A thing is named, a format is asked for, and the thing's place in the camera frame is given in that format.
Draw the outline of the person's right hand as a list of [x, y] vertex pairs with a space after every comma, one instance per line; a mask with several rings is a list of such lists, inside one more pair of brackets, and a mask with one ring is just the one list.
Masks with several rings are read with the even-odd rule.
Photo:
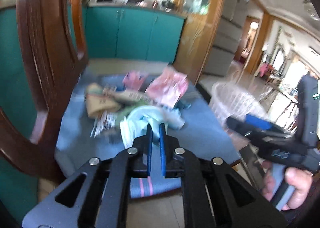
[[[262, 190], [262, 194], [268, 201], [270, 201], [273, 197], [272, 192], [275, 186], [275, 180], [271, 174], [273, 164], [269, 161], [264, 161], [262, 163], [262, 167], [263, 169], [267, 169], [267, 173], [264, 176], [264, 188]], [[285, 171], [284, 178], [286, 183], [293, 186], [295, 190], [291, 198], [283, 206], [282, 210], [295, 210], [304, 203], [308, 196], [313, 182], [312, 175], [308, 171], [289, 167]]]

